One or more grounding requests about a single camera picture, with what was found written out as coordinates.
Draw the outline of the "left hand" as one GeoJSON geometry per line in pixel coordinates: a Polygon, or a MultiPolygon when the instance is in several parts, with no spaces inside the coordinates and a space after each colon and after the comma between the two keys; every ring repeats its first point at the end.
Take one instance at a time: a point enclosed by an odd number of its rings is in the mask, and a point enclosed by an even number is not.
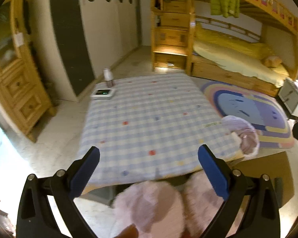
{"type": "Polygon", "coordinates": [[[139,232],[137,230],[137,227],[132,224],[123,229],[117,236],[114,238],[138,238],[139,232]]]}

